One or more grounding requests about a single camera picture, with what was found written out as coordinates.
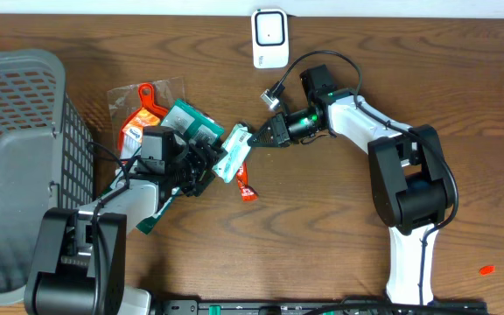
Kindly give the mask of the red snack stick packet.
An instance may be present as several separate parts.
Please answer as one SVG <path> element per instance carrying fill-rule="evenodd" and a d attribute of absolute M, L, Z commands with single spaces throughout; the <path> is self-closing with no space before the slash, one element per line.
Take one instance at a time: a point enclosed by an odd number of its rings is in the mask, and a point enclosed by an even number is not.
<path fill-rule="evenodd" d="M 235 174 L 237 185 L 239 186 L 241 192 L 241 198 L 244 202 L 255 201 L 258 199 L 258 194 L 256 191 L 249 185 L 249 177 L 247 165 L 245 162 L 241 164 L 237 173 Z"/>

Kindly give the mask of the pale green small packet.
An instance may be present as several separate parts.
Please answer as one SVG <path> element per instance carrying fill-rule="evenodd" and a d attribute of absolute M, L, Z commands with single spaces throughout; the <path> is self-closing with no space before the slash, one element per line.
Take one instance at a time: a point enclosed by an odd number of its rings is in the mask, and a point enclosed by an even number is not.
<path fill-rule="evenodd" d="M 217 164 L 213 171 L 226 184 L 230 183 L 242 166 L 251 147 L 248 140 L 252 137 L 249 128 L 244 124 L 236 124 L 221 148 L 227 153 Z"/>

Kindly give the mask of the red packaged item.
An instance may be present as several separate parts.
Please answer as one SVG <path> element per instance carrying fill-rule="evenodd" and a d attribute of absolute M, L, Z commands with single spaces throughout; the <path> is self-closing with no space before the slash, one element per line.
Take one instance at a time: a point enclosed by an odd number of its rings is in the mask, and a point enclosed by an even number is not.
<path fill-rule="evenodd" d="M 107 97 L 116 153 L 128 159 L 141 147 L 144 127 L 159 125 L 174 102 L 185 99 L 184 80 L 175 77 L 116 87 Z"/>

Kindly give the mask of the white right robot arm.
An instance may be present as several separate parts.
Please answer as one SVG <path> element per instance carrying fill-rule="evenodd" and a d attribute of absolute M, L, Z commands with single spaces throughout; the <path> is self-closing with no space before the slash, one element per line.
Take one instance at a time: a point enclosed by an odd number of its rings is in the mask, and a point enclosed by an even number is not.
<path fill-rule="evenodd" d="M 446 211 L 458 200 L 437 132 L 396 122 L 351 88 L 308 92 L 309 106 L 271 117 L 251 147 L 307 144 L 318 132 L 341 135 L 367 154 L 375 210 L 388 227 L 390 272 L 386 295 L 395 304 L 431 305 L 432 252 Z"/>

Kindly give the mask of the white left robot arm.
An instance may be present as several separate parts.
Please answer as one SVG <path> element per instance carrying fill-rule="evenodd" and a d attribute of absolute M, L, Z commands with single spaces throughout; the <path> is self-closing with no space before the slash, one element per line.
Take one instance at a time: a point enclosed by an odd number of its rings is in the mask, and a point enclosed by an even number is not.
<path fill-rule="evenodd" d="M 24 307 L 30 314 L 158 314 L 153 295 L 125 283 L 127 236 L 177 194 L 199 196 L 226 151 L 197 141 L 148 140 L 121 162 L 122 184 L 42 219 Z"/>

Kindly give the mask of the green packaged item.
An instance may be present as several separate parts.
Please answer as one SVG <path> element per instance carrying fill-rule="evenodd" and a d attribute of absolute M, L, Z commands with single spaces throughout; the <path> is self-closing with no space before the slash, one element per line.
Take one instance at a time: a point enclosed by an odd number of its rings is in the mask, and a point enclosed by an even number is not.
<path fill-rule="evenodd" d="M 215 121 L 185 101 L 177 100 L 164 120 L 157 126 L 171 127 L 182 134 L 180 144 L 206 141 L 219 146 L 224 129 Z M 138 228 L 143 233 L 151 230 L 147 223 L 155 225 L 177 196 L 179 189 L 173 184 L 172 173 L 154 175 L 137 173 L 137 156 L 140 150 L 128 159 L 117 159 L 120 164 L 116 187 L 100 197 L 86 210 L 102 221 L 105 213 L 123 214 L 128 220 L 128 229 Z"/>

